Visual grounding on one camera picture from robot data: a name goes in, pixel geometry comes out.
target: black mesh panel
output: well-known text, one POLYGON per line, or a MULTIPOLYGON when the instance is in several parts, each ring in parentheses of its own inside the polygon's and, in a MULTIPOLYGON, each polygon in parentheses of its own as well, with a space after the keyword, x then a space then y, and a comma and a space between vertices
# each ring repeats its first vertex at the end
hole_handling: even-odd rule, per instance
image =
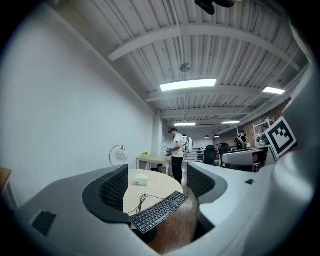
POLYGON ((107 206, 123 212, 123 200, 128 189, 128 169, 115 175, 100 186, 99 197, 107 206))
POLYGON ((192 166, 187 167, 188 186, 191 188, 196 198, 208 193, 215 187, 215 181, 196 170, 192 166))

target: wooden floor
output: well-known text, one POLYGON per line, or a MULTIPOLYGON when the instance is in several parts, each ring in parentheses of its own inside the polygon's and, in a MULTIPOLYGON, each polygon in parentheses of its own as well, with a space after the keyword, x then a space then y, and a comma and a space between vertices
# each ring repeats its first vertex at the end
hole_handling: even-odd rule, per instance
POLYGON ((183 193, 189 198, 173 216, 157 227, 157 237, 148 244, 161 255, 190 244, 193 238, 197 221, 197 200, 187 183, 187 170, 183 168, 181 185, 183 193))

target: white wall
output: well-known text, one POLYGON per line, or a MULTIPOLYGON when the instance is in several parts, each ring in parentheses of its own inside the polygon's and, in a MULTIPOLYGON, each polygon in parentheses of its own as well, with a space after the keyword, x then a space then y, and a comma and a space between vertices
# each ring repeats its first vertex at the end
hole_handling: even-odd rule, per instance
POLYGON ((0 67, 0 166, 22 205, 50 183, 152 149, 153 115, 52 12, 32 16, 0 67))

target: keyboard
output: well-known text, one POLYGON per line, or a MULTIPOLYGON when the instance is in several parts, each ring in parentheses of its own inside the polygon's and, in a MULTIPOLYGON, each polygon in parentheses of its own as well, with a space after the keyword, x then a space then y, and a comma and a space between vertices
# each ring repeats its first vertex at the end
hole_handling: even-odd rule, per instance
POLYGON ((188 199, 188 196, 175 191, 167 198, 150 208, 132 215, 133 225, 141 232, 146 233, 170 218, 172 214, 188 199))

